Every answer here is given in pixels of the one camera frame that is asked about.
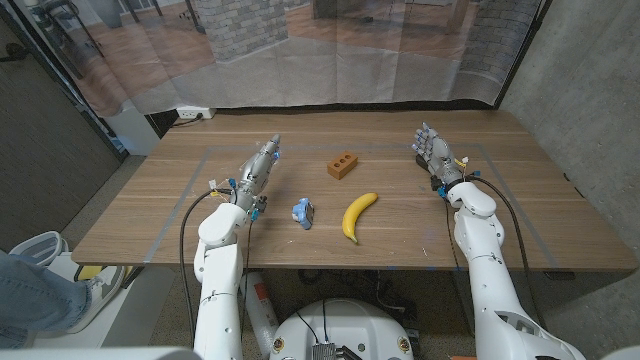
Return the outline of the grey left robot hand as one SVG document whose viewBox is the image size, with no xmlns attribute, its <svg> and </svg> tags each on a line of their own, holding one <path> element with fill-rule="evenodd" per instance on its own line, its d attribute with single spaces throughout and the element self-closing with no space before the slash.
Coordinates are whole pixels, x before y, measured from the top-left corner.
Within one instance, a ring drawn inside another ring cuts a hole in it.
<svg viewBox="0 0 640 360">
<path fill-rule="evenodd" d="M 268 183 L 271 169 L 279 159 L 279 134 L 275 134 L 262 148 L 250 157 L 242 167 L 241 175 L 230 201 L 249 211 L 257 196 Z"/>
</svg>

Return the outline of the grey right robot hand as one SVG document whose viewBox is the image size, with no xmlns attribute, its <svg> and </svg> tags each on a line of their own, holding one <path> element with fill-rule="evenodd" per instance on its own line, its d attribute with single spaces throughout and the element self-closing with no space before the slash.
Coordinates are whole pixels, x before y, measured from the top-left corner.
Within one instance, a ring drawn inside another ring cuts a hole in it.
<svg viewBox="0 0 640 360">
<path fill-rule="evenodd" d="M 434 128 L 422 123 L 422 127 L 416 130 L 414 139 L 412 149 L 426 162 L 431 175 L 445 185 L 462 179 L 462 171 L 454 161 L 451 148 Z"/>
</svg>

